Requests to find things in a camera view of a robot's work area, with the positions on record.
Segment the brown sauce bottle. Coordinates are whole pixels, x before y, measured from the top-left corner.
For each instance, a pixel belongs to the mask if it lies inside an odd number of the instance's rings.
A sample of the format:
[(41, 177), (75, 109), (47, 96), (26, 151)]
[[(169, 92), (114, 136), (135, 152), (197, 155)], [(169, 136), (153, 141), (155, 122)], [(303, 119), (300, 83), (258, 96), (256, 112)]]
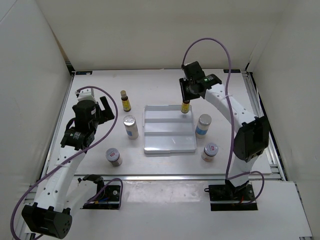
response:
[(122, 102), (123, 110), (125, 112), (129, 112), (132, 108), (131, 108), (130, 101), (129, 101), (129, 98), (127, 96), (126, 91), (122, 90), (120, 92), (120, 95), (121, 95), (121, 102)]
[(183, 100), (181, 104), (181, 112), (187, 114), (189, 112), (190, 100)]

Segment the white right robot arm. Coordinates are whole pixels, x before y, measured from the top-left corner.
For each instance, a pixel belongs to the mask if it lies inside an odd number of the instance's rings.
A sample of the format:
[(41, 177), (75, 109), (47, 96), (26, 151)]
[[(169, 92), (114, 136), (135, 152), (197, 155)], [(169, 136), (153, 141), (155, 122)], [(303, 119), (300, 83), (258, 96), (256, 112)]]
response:
[(234, 159), (227, 164), (224, 193), (230, 200), (236, 200), (249, 183), (254, 163), (269, 145), (270, 124), (265, 116), (256, 116), (226, 94), (222, 81), (215, 74), (205, 75), (197, 61), (181, 68), (185, 75), (179, 79), (183, 100), (203, 98), (231, 124)]

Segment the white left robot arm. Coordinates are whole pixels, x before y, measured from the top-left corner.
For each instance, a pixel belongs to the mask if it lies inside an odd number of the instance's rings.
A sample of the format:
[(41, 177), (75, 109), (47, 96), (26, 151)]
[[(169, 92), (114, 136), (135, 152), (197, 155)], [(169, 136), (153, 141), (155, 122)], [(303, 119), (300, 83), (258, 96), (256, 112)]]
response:
[(23, 207), (21, 215), (29, 229), (40, 236), (46, 235), (63, 239), (72, 224), (72, 211), (82, 206), (85, 197), (100, 200), (105, 188), (99, 183), (82, 186), (75, 191), (75, 197), (68, 199), (67, 194), (75, 172), (89, 149), (97, 145), (94, 141), (98, 125), (107, 121), (117, 121), (118, 112), (113, 112), (106, 97), (101, 97), (101, 109), (94, 96), (78, 96), (78, 102), (72, 107), (72, 118), (60, 142), (56, 167), (43, 177), (46, 185), (33, 205)]

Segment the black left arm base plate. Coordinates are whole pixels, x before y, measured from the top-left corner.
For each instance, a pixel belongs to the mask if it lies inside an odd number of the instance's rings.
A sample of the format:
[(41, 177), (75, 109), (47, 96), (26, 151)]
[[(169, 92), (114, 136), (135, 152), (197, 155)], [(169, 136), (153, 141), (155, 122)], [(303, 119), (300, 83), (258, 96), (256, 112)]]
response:
[(84, 205), (84, 210), (120, 210), (124, 184), (120, 178), (113, 178), (105, 183), (102, 177), (94, 181), (97, 184), (96, 195)]

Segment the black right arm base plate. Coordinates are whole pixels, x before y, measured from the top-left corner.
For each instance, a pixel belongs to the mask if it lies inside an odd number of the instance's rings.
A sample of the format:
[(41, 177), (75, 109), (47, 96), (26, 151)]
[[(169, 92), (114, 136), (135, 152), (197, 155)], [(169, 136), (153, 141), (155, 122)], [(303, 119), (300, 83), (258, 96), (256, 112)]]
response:
[(235, 187), (230, 180), (224, 184), (210, 184), (204, 189), (209, 194), (210, 210), (213, 212), (257, 211), (255, 193), (252, 184)]

